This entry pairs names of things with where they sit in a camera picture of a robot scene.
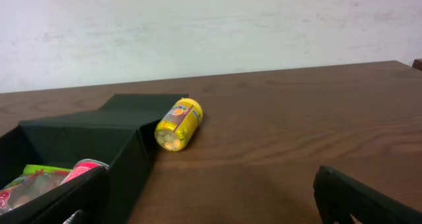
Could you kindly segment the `red potato chips can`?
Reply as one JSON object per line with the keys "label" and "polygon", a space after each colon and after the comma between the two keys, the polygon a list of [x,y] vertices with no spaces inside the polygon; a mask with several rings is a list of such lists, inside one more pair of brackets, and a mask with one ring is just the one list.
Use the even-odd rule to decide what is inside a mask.
{"label": "red potato chips can", "polygon": [[61,184],[69,182],[77,176],[84,174],[85,172],[94,169],[96,167],[105,167],[109,169],[109,165],[95,159],[82,159],[76,163],[72,171],[62,180]]}

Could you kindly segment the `Haribo gummy candy bag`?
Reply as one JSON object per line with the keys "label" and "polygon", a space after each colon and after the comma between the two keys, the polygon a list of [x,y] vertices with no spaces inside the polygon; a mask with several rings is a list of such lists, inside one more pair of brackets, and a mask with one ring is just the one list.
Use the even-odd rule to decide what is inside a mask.
{"label": "Haribo gummy candy bag", "polygon": [[71,169],[45,165],[26,165],[22,174],[1,189],[1,214],[58,187]]}

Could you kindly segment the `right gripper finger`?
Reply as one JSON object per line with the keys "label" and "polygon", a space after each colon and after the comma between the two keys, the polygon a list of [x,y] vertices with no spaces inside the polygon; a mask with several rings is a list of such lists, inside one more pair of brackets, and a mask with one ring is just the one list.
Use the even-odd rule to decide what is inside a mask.
{"label": "right gripper finger", "polygon": [[314,198],[324,224],[419,224],[421,212],[337,171],[321,166],[314,182]]}

